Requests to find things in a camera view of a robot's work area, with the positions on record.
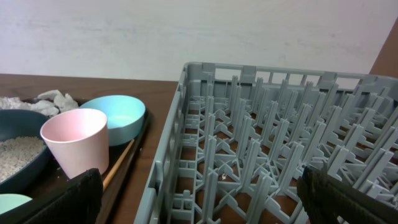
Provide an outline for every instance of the pink cup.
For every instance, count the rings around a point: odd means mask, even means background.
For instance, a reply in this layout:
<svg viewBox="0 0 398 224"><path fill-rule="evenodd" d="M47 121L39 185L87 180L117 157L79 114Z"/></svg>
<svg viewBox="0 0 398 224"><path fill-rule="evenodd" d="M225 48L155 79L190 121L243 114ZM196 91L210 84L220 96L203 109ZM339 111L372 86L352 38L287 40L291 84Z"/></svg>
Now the pink cup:
<svg viewBox="0 0 398 224"><path fill-rule="evenodd" d="M106 115L94 109L75 109L56 115L43 124L40 134L63 171L71 179L109 165Z"/></svg>

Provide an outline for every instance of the wooden chopstick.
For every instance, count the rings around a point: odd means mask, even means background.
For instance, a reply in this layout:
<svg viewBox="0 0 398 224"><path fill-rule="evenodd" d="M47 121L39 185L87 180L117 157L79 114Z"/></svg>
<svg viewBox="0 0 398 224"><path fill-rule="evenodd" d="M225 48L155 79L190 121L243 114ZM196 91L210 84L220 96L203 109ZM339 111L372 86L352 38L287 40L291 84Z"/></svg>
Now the wooden chopstick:
<svg viewBox="0 0 398 224"><path fill-rule="evenodd" d="M128 154L128 152L130 151L131 146L134 143L134 139L130 141L129 145L124 149L123 153L120 155L119 159L116 161L116 163L113 165L112 169L110 170L110 172L107 174L107 176L105 177L103 183L103 189L104 191L106 190L106 188L108 187L109 183L111 182L112 178L114 177L115 173L118 171L120 165L122 164L124 158L126 157L126 155Z"/></svg>

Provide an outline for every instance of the tray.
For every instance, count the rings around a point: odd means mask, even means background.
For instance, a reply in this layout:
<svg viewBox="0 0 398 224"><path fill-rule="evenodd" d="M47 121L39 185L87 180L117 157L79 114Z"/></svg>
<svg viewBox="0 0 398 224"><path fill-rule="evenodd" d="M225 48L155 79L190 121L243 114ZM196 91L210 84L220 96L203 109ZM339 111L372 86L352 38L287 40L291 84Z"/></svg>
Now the tray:
<svg viewBox="0 0 398 224"><path fill-rule="evenodd" d="M35 100L29 99L25 100L29 103L35 103ZM87 100L77 100L79 105L82 105ZM152 120L152 115L149 111L146 111L144 115L144 125L141 133L135 138L134 144L130 149L129 153L124 158L122 164L120 165L118 171L115 173L113 179L108 185L108 188L104 191L101 210L97 217L97 224L106 223L108 217L111 215L114 202L116 201L119 193L123 191L123 183L125 177L128 175L131 164L134 162L135 158L139 153L139 149L142 147L143 140L149 129L150 122ZM109 147L109 166L108 169L102 174L102 180L106 178L109 171L115 165L116 161L119 159L120 155L123 153L129 142L119 145ZM58 162L55 160L53 155L45 166L41 174L23 191L23 195L29 196L33 199L39 197L43 194L47 194L63 185L68 181L68 178L64 171L59 166Z"/></svg>
<svg viewBox="0 0 398 224"><path fill-rule="evenodd" d="M222 73L239 73L222 78ZM398 81L188 63L135 223L305 223L305 166L398 207Z"/></svg>

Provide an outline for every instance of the wooden table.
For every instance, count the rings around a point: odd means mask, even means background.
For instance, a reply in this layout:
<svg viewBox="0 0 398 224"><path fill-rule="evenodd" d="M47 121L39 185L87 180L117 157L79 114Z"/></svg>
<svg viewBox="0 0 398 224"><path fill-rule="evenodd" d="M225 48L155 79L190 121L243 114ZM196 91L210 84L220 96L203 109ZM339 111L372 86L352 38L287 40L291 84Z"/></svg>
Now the wooden table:
<svg viewBox="0 0 398 224"><path fill-rule="evenodd" d="M106 95L129 95L142 100L154 115L142 151L132 165L131 175L126 177L125 191L120 201L115 203L117 207L113 223L132 223L136 217L176 88L177 82L0 75L0 96L18 96L21 99L27 99L48 90L60 90L79 99L93 99Z"/></svg>

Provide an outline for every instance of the white granular material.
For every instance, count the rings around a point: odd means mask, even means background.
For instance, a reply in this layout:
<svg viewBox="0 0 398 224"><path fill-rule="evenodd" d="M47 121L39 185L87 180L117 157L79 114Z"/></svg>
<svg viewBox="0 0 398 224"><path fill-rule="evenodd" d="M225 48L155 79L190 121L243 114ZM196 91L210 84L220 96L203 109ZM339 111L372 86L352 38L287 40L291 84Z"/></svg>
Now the white granular material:
<svg viewBox="0 0 398 224"><path fill-rule="evenodd" d="M0 142L0 183L33 161L44 149L44 142L37 137Z"/></svg>

